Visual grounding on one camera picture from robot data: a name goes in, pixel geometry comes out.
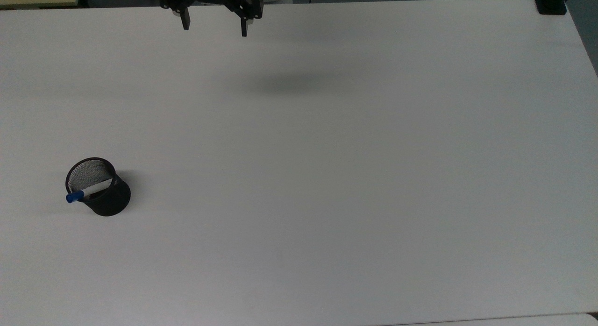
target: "pen holder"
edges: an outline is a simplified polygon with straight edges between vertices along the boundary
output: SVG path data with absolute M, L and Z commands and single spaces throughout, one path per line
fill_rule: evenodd
M 131 189 L 103 158 L 87 158 L 78 162 L 66 175 L 66 191 L 70 194 L 112 179 L 108 188 L 77 201 L 85 203 L 98 215 L 110 217 L 121 213 L 131 199 Z

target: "white table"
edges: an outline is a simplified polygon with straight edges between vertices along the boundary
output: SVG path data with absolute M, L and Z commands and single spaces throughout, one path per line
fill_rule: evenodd
M 508 319 L 487 319 L 456 322 L 438 322 L 427 326 L 598 326 L 598 321 L 587 314 L 551 315 Z
M 3 325 L 598 311 L 598 79 L 533 0 L 0 12 Z M 64 200 L 101 156 L 132 188 Z

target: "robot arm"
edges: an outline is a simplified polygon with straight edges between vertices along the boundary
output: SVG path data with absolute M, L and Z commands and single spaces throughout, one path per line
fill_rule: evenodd
M 254 18 L 260 19 L 263 13 L 263 0 L 160 0 L 160 6 L 172 9 L 175 15 L 181 17 L 183 28 L 188 30 L 191 20 L 187 8 L 196 1 L 226 6 L 241 18 L 243 36 L 247 36 L 247 25 L 251 24 Z

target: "white marker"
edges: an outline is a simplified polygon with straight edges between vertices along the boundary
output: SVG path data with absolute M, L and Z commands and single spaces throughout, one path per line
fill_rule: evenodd
M 110 187 L 111 183 L 112 183 L 112 179 L 108 179 L 106 181 L 102 181 L 102 183 L 91 185 L 91 186 L 85 188 L 84 190 L 72 192 L 71 194 L 68 194 L 68 196 L 66 196 L 66 202 L 73 203 L 85 196 L 105 190 L 106 188 Z

